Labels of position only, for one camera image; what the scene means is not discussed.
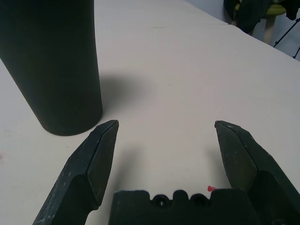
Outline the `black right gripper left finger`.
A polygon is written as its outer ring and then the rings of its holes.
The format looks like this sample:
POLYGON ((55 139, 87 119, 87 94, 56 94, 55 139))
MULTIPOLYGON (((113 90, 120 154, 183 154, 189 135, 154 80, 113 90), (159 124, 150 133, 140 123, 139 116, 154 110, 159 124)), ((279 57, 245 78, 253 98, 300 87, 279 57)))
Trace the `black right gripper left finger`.
POLYGON ((40 209, 35 225, 83 225, 102 204, 119 122, 98 125, 72 153, 40 209))

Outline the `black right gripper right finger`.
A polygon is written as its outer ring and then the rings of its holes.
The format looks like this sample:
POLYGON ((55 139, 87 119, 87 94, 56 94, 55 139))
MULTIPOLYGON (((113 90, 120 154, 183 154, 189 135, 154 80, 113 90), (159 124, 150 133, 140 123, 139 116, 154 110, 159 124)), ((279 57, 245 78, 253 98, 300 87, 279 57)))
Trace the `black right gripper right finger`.
POLYGON ((242 127, 215 122, 226 176, 243 189, 264 225, 298 225, 300 194, 275 159, 242 127))

